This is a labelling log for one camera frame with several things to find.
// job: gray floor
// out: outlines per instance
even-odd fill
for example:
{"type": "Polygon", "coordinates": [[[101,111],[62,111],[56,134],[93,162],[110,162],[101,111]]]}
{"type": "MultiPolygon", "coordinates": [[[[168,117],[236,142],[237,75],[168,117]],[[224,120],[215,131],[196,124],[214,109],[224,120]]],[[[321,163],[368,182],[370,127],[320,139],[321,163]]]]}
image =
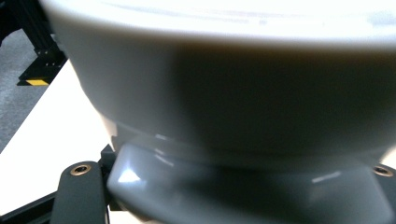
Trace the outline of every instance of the gray floor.
{"type": "Polygon", "coordinates": [[[23,30],[3,40],[0,48],[0,153],[33,109],[46,86],[17,86],[18,77],[36,58],[23,30]]]}

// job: white tabletop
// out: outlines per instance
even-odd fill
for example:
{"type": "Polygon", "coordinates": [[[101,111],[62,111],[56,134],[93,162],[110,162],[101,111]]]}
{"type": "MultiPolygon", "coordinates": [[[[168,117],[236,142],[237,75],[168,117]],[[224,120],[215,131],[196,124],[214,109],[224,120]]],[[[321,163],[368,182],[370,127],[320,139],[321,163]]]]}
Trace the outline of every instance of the white tabletop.
{"type": "MultiPolygon", "coordinates": [[[[65,168],[98,161],[107,142],[99,115],[66,63],[0,154],[0,216],[56,191],[65,168]]],[[[115,214],[112,223],[140,223],[128,213],[115,214]]]]}

